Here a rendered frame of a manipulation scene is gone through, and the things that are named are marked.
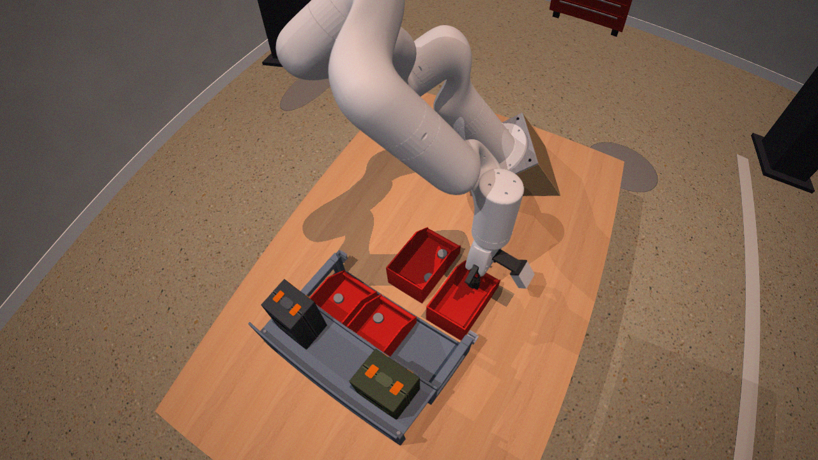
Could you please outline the grey metal shelf rack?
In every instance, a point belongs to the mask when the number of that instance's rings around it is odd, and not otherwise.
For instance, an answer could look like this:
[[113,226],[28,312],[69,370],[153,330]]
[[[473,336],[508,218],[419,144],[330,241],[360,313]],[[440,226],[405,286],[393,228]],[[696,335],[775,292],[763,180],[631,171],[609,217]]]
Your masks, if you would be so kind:
[[[334,274],[345,270],[344,262],[347,258],[344,251],[338,250],[309,280],[301,292],[310,297],[333,269]],[[478,339],[477,333],[468,331],[468,335],[458,342],[417,317],[417,324],[412,327],[411,332],[401,341],[395,352],[388,356],[333,318],[329,312],[325,312],[319,306],[318,309],[327,326],[307,349],[299,346],[299,343],[284,333],[272,318],[262,328],[262,331],[258,331],[251,322],[248,324],[262,339],[264,338],[263,340],[266,339],[268,346],[271,346],[290,365],[304,374],[305,378],[309,378],[331,398],[337,400],[347,410],[359,416],[360,419],[398,445],[406,440],[405,432],[424,407],[427,404],[433,404],[433,400],[444,389],[463,359],[467,357],[471,346]],[[350,383],[350,379],[360,369],[360,365],[370,357],[374,349],[385,353],[393,361],[413,371],[413,374],[420,378],[420,391],[397,420],[360,396]]]

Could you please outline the red bin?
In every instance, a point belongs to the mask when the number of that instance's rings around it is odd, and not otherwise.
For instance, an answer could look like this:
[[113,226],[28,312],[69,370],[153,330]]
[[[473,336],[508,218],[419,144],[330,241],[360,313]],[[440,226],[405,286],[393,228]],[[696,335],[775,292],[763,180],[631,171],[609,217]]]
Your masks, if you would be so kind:
[[[344,301],[339,305],[335,303],[333,298],[336,293],[344,295]],[[356,313],[360,311],[360,308],[367,301],[376,297],[374,290],[343,270],[327,277],[318,290],[311,295],[310,299],[325,312],[329,312],[332,317],[347,326]]]
[[[376,312],[383,315],[382,323],[378,324],[373,320]],[[395,305],[383,295],[378,295],[360,308],[347,327],[391,356],[415,324],[417,320],[411,312]]]
[[[438,258],[440,249],[447,251],[446,258]],[[461,245],[428,227],[422,228],[413,234],[386,267],[388,283],[423,303],[459,253]],[[424,275],[427,273],[432,275],[426,282]]]
[[464,260],[454,268],[426,306],[426,320],[460,340],[470,331],[500,284],[500,280],[485,273],[479,289],[470,288],[465,284],[470,271],[465,268],[466,264]]

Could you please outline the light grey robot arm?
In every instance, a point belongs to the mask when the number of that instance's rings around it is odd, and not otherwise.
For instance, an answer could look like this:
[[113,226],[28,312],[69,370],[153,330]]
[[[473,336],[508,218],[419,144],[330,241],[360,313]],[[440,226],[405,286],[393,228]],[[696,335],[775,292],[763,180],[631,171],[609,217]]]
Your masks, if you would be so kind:
[[[450,195],[471,190],[472,238],[499,249],[494,262],[527,289],[528,260],[502,247],[524,193],[511,170],[528,139],[514,123],[503,125],[473,87],[461,30],[442,24],[413,41],[401,28],[404,10],[405,0],[311,0],[278,35],[277,57],[294,77],[329,79],[344,116],[432,186]],[[442,81],[432,108],[421,96]]]

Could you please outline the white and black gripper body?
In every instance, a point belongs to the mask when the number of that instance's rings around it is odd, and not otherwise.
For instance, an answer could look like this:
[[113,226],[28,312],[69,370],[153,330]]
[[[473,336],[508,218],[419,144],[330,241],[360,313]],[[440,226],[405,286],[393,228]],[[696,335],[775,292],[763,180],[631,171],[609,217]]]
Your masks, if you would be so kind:
[[473,265],[479,266],[478,273],[482,277],[487,273],[489,267],[493,264],[493,256],[499,249],[490,250],[480,247],[478,243],[473,240],[470,250],[468,251],[467,264],[465,268],[471,269]]

